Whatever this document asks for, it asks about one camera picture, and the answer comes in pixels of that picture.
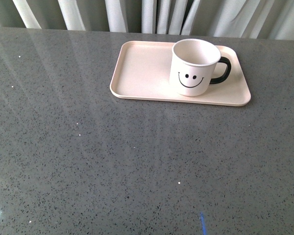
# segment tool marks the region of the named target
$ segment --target blue mark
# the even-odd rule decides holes
[[[200,213],[200,220],[201,220],[201,224],[202,224],[202,233],[203,233],[203,235],[207,235],[204,214],[202,212]]]

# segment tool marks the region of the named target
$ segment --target black mug handle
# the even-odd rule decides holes
[[[226,70],[221,77],[212,78],[210,81],[210,84],[218,84],[218,83],[224,82],[231,72],[231,62],[228,58],[221,56],[221,59],[218,61],[218,63],[226,64],[227,65]]]

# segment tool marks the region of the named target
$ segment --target beige tray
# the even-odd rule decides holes
[[[250,92],[234,50],[217,46],[232,64],[229,77],[222,83],[209,85],[199,96],[183,96],[169,86],[173,43],[130,41],[120,51],[110,83],[113,95],[123,99],[159,100],[198,104],[243,106],[250,101]],[[224,72],[218,63],[214,77]]]

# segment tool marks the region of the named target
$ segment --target white curtain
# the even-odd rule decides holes
[[[0,0],[0,26],[294,40],[294,0]]]

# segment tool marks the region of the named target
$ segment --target mug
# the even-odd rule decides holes
[[[225,63],[226,70],[221,77],[212,78],[217,63]],[[219,49],[212,43],[200,39],[184,39],[172,47],[169,83],[179,94],[203,94],[209,84],[225,81],[230,72],[230,60],[221,56]]]

